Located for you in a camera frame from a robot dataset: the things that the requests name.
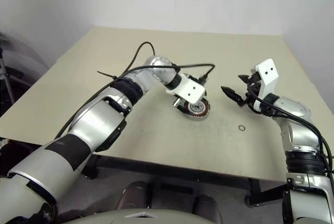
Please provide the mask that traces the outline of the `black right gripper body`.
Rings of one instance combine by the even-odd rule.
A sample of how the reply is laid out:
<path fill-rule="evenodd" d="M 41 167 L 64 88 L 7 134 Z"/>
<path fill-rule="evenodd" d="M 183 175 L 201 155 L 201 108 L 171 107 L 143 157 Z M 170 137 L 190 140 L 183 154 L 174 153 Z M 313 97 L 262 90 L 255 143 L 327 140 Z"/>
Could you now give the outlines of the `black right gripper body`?
<path fill-rule="evenodd" d="M 246 85 L 247 85 L 246 96 L 248 98 L 248 106 L 249 107 L 254 107 L 254 103 L 256 102 L 256 98 L 253 95 L 258 96 L 259 91 L 260 91 L 260 87 L 261 87 L 261 76 L 260 76 L 259 72 L 255 72 L 254 74 L 257 74 L 257 83 L 246 83 Z"/>

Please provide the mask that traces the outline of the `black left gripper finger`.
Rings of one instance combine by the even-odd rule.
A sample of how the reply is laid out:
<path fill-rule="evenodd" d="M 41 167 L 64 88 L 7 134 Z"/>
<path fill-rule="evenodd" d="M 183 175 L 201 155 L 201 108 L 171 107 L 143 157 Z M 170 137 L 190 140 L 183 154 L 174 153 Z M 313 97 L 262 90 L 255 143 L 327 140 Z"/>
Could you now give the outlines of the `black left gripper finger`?
<path fill-rule="evenodd" d="M 173 106 L 178 109 L 181 112 L 187 112 L 187 106 L 186 106 L 186 100 L 182 99 L 182 98 L 177 98 L 174 102 L 173 102 Z"/>

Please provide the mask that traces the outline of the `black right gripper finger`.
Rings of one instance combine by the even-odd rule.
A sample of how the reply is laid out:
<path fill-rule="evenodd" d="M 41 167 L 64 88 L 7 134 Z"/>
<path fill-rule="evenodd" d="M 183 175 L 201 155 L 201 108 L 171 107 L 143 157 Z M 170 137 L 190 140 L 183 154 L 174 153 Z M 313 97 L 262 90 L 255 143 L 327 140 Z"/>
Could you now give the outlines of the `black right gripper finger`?
<path fill-rule="evenodd" d="M 238 95 L 233 89 L 226 86 L 221 86 L 221 90 L 229 99 L 236 102 L 238 106 L 243 106 L 245 104 L 243 98 Z"/>
<path fill-rule="evenodd" d="M 238 78 L 244 83 L 257 83 L 257 74 L 249 75 L 238 75 Z"/>

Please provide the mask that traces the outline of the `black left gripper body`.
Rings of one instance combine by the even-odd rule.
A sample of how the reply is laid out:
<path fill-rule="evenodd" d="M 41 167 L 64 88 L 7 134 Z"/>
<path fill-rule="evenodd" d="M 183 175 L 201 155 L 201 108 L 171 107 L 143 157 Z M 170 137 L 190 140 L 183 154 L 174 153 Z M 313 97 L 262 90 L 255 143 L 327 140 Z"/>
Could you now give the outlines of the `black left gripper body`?
<path fill-rule="evenodd" d="M 200 85 L 204 85 L 206 83 L 207 77 L 208 77 L 207 75 L 202 75 L 199 78 L 196 78 L 192 75 L 188 76 L 189 79 L 193 80 L 194 82 L 196 82 Z"/>

